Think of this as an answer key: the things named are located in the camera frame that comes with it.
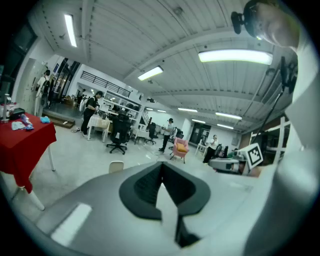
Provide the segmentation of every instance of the white floor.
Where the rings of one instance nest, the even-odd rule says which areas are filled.
[[[175,156],[170,160],[172,151],[168,147],[173,145],[171,142],[168,142],[164,153],[158,151],[163,142],[160,138],[155,139],[155,145],[149,143],[144,145],[143,139],[134,145],[131,140],[127,144],[125,155],[122,155],[118,149],[115,149],[112,154],[109,153],[111,149],[107,148],[106,144],[112,142],[108,138],[106,143],[102,143],[100,132],[92,134],[90,141],[87,141],[79,132],[72,133],[70,129],[58,126],[55,130],[57,141],[51,145],[51,150],[56,171],[51,171],[46,151],[31,176],[33,191],[46,208],[88,180],[107,174],[111,161],[123,161],[125,169],[155,161],[168,161],[185,171],[202,169],[212,172],[209,166],[202,163],[202,153],[198,152],[195,156],[196,149],[192,146],[185,157],[184,164],[180,157]],[[161,189],[162,199],[157,203],[157,207],[161,209],[163,218],[167,218],[174,214],[175,206],[165,188],[161,187]],[[42,211],[30,201],[25,190],[20,190],[12,201],[33,222],[36,222],[42,214]],[[171,227],[175,226],[170,221],[166,223]],[[169,227],[167,230],[170,233],[174,232],[174,229]]]

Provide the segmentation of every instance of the orange cushion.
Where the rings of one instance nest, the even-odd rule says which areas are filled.
[[[177,143],[176,144],[176,148],[179,152],[187,152],[185,145],[181,144],[181,143]]]

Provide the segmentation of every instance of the black shirt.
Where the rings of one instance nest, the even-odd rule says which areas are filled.
[[[86,102],[86,105],[87,106],[92,106],[92,107],[96,107],[97,106],[97,97],[96,96],[93,96],[91,98],[88,99],[88,101]],[[85,111],[84,111],[84,115],[90,115],[92,116],[93,114],[95,113],[95,110],[92,110],[92,109],[89,109],[89,108],[86,108]]]

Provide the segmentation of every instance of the black railing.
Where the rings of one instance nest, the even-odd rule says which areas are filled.
[[[86,71],[82,71],[82,75],[81,75],[81,78],[84,79],[84,80],[87,80],[95,85],[98,85],[98,86],[102,86],[104,88],[107,88],[108,87],[108,91],[110,92],[113,92],[113,93],[117,93],[117,94],[121,94],[127,98],[129,98],[130,96],[130,91],[126,90],[126,89],[123,89],[122,87],[112,83],[112,82],[109,82],[107,80],[104,80],[98,76],[95,76],[91,73],[88,73]]]

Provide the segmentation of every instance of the rectangular light fixture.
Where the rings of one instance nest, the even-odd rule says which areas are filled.
[[[238,119],[238,120],[242,119],[241,116],[237,116],[237,115],[233,115],[233,114],[225,114],[225,113],[219,113],[219,112],[215,112],[215,114],[217,116],[226,117],[226,118],[234,118],[234,119]]]
[[[188,109],[188,108],[181,108],[181,107],[178,107],[178,110],[181,110],[181,111],[190,111],[190,112],[198,112],[198,111],[195,110],[195,109]]]
[[[223,125],[223,124],[217,124],[217,126],[224,127],[224,128],[231,129],[231,130],[234,129],[234,128],[231,127],[231,126],[227,126],[227,125]]]
[[[143,80],[145,80],[147,78],[150,78],[152,76],[158,75],[158,74],[162,73],[163,71],[164,70],[160,66],[157,66],[154,69],[151,69],[150,71],[138,76],[138,78],[139,78],[140,81],[143,81]]]
[[[73,47],[77,47],[75,31],[74,31],[74,21],[71,15],[64,15],[66,30],[68,31],[70,43]]]
[[[270,65],[273,55],[269,52],[249,49],[223,49],[199,52],[201,62],[243,61]]]
[[[196,123],[201,123],[201,124],[205,124],[205,121],[200,121],[200,120],[196,120],[196,119],[192,119],[192,121],[196,122]]]

